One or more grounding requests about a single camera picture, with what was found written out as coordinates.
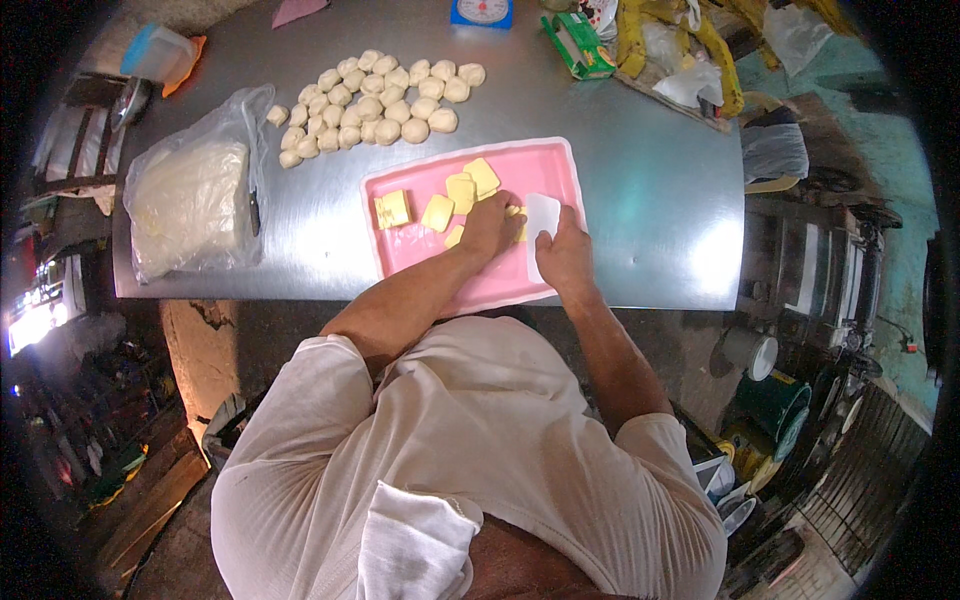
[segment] kitchen scale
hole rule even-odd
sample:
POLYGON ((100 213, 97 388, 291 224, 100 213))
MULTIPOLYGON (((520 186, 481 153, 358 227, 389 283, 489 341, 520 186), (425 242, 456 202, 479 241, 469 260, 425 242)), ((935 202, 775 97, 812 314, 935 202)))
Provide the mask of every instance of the kitchen scale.
POLYGON ((510 29, 514 24, 513 0, 453 0, 450 22, 510 29))

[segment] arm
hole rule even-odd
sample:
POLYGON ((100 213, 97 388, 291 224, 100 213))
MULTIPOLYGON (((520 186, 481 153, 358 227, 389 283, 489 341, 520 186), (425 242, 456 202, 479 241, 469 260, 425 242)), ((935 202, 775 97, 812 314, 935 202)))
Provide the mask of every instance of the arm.
POLYGON ((510 248, 526 220, 506 217, 509 192, 478 202, 460 244, 380 281, 326 324, 321 335, 349 338, 377 374, 440 317, 440 311, 487 263, 510 248))
POLYGON ((560 212, 557 235, 537 236, 537 266, 560 294, 573 322, 600 414, 615 434, 623 423, 648 413, 673 414, 650 364, 616 319, 593 281, 590 236, 577 227, 573 208, 560 212))

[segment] pink tray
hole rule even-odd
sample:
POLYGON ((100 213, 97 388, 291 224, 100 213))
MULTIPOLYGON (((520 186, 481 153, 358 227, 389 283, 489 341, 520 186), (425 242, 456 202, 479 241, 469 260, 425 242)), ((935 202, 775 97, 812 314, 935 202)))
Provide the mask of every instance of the pink tray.
MULTIPOLYGON (((446 178, 460 173, 464 165, 479 157, 484 158, 500 178, 500 189, 516 196, 513 203, 524 205, 526 195, 532 192, 556 198, 562 204, 573 206, 580 227, 587 229, 577 166, 570 143, 562 137, 489 144, 415 160, 367 175, 360 182, 380 279, 446 250, 446 236, 453 226, 462 225, 466 217, 454 215, 446 231, 437 233, 422 226, 420 216, 432 195, 446 195, 446 178), (399 228, 377 228, 373 199, 401 188, 407 190, 414 222, 399 228)), ((532 244, 535 237, 535 233, 528 232, 528 243, 532 244)), ((556 292, 549 285, 533 283, 527 278, 526 249, 522 243, 514 244, 467 282, 444 310, 444 315, 464 315, 554 295, 556 292)))

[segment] butter slice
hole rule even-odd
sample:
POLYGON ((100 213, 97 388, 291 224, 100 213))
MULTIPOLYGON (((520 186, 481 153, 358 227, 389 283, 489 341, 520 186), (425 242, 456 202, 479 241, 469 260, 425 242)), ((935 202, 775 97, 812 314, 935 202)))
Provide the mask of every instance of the butter slice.
POLYGON ((448 249, 453 248, 454 246, 460 243, 460 238, 463 236, 463 234, 464 234, 464 226, 462 225, 453 226, 453 230, 450 232, 449 235, 446 236, 446 239, 444 240, 444 246, 446 246, 448 249))
MULTIPOLYGON (((516 215, 516 214, 521 214, 521 215, 527 214, 527 207, 526 207, 526 206, 517 206, 516 208, 518 208, 518 211, 514 213, 515 215, 516 215)), ((512 216, 514 216, 514 215, 509 214, 509 211, 508 211, 507 216, 512 217, 512 216)), ((525 241, 527 241, 527 224, 526 224, 526 223, 524 223, 524 224, 523 224, 523 227, 520 228, 520 231, 518 231, 518 232, 516 233, 516 238, 514 238, 514 241, 515 241, 515 242, 525 242, 525 241)))
POLYGON ((450 177, 446 178, 447 184, 449 184, 453 180, 473 181, 473 178, 470 176, 470 173, 454 173, 450 177))
POLYGON ((466 215, 476 202, 477 188, 473 180, 446 180, 446 195, 453 201, 453 214, 466 215))
POLYGON ((450 216, 453 214, 453 201, 447 196, 434 194, 423 211, 423 217, 420 224, 426 228, 431 228, 438 233, 443 233, 446 226, 450 224, 450 216))
POLYGON ((374 198, 376 224, 381 229, 395 228, 410 223, 410 206, 407 203, 407 191, 398 189, 385 194, 383 198, 374 198))
POLYGON ((476 183, 478 198, 496 191, 496 188, 500 186, 500 180, 496 177, 496 173, 483 158, 477 158, 467 163, 467 166, 464 167, 464 173, 469 173, 473 182, 476 183))

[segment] stainless steel table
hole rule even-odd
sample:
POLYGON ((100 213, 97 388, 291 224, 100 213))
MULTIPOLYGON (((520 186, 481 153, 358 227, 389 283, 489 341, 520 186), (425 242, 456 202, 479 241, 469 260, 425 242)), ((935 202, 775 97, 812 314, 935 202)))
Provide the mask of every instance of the stainless steel table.
POLYGON ((744 216, 737 133, 716 132, 613 80, 574 82, 534 2, 515 3, 509 31, 452 26, 450 2, 340 0, 272 31, 278 2, 268 1, 207 32, 191 79, 170 98, 155 99, 128 131, 120 179, 135 156, 236 89, 271 83, 276 101, 291 107, 326 68, 367 48, 393 54, 406 67, 422 58, 481 62, 487 80, 456 105, 455 133, 434 133, 416 146, 361 144, 283 171, 276 161, 283 129, 268 124, 272 201, 262 207, 264 258, 254 268, 174 272, 138 285, 130 218, 118 197, 117 296, 352 299, 376 282, 360 205, 363 176, 451 150, 561 135, 573 147, 596 276, 610 305, 733 310, 744 216))

